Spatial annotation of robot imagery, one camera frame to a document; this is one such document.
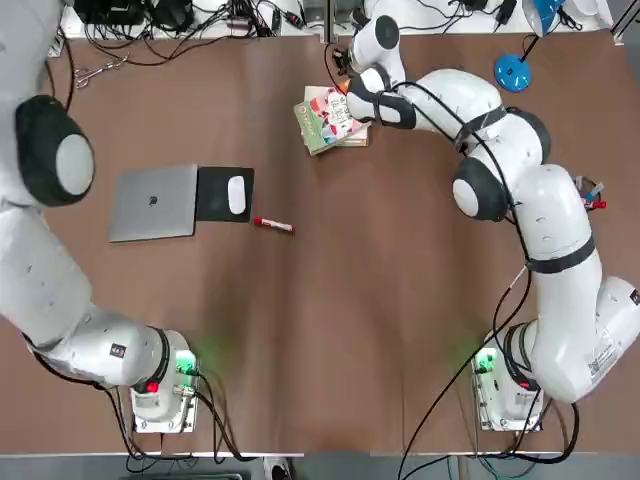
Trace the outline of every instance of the book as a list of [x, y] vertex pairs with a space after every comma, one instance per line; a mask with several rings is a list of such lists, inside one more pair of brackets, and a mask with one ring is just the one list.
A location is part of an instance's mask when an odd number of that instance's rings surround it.
[[346, 96], [335, 87], [299, 103], [294, 113], [311, 155], [341, 144], [366, 126], [349, 114]]
[[[307, 85], [304, 87], [304, 99], [311, 100], [314, 97], [319, 97], [320, 95], [324, 95], [329, 90], [329, 87], [317, 87]], [[367, 147], [369, 146], [369, 125], [366, 124], [364, 128], [357, 131], [350, 137], [345, 138], [342, 142], [340, 142], [338, 147]]]

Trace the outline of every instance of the marker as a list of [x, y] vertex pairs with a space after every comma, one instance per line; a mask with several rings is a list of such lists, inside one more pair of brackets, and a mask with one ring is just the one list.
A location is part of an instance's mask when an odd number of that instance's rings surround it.
[[262, 217], [254, 218], [253, 224], [258, 227], [275, 228], [276, 230], [281, 230], [283, 232], [290, 233], [291, 235], [295, 235], [296, 233], [296, 229], [293, 225], [289, 225], [288, 223], [274, 222], [273, 220], [267, 220], [266, 218]]
[[593, 190], [591, 190], [589, 193], [587, 193], [585, 198], [587, 199], [587, 201], [590, 202], [594, 198], [596, 198], [596, 195], [599, 194], [602, 190], [604, 190], [604, 183], [600, 182], [598, 185], [593, 187]]
[[584, 208], [607, 208], [607, 202], [588, 202], [583, 199]]

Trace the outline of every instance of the table surface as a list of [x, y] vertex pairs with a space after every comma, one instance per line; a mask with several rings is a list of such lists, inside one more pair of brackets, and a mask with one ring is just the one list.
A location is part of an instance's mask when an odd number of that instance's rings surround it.
[[[521, 38], [410, 37], [402, 53], [412, 78], [457, 67], [490, 79], [494, 59]], [[457, 210], [451, 179], [460, 157], [444, 138], [375, 126], [368, 148], [308, 156], [292, 108], [305, 85], [328, 83], [323, 48], [313, 38], [225, 41], [163, 67], [125, 66], [92, 80], [71, 113], [95, 149], [94, 186], [81, 203], [46, 216], [90, 278], [96, 304], [185, 335], [224, 386], [241, 450], [397, 453], [488, 331], [522, 255], [509, 224]], [[84, 42], [73, 51], [78, 65], [104, 61]], [[592, 216], [604, 268], [640, 285], [640, 95], [625, 52], [606, 32], [558, 34], [530, 59], [531, 87], [504, 102], [546, 122], [553, 162], [604, 182], [609, 208]], [[63, 96], [64, 59], [53, 67]], [[199, 223], [192, 238], [109, 244], [118, 174], [181, 163], [254, 168], [253, 213], [293, 223], [297, 235]], [[532, 294], [516, 320], [534, 314]], [[0, 378], [14, 387], [0, 400], [0, 452], [123, 451], [104, 395], [50, 377], [8, 322], [0, 322], [0, 347]], [[636, 344], [580, 401], [577, 450], [640, 452], [638, 362]], [[414, 451], [471, 451], [471, 419], [467, 377]], [[545, 426], [525, 449], [562, 449], [558, 422]], [[204, 410], [196, 430], [168, 438], [165, 449], [211, 452]], [[145, 437], [146, 448], [159, 448], [158, 436]], [[480, 448], [509, 441], [481, 434]]]

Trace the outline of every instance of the blue lamp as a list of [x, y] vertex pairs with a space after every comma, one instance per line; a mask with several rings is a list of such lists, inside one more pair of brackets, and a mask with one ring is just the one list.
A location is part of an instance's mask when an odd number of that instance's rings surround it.
[[556, 12], [563, 3], [564, 0], [522, 0], [524, 16], [536, 34], [536, 38], [529, 44], [524, 55], [507, 53], [498, 58], [494, 74], [502, 88], [517, 93], [529, 86], [531, 68], [527, 57], [538, 40], [549, 32]]

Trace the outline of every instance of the laptop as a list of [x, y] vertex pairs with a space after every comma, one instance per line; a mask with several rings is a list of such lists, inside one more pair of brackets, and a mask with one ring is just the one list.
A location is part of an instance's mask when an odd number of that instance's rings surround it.
[[118, 177], [110, 242], [193, 235], [198, 166], [125, 172]]

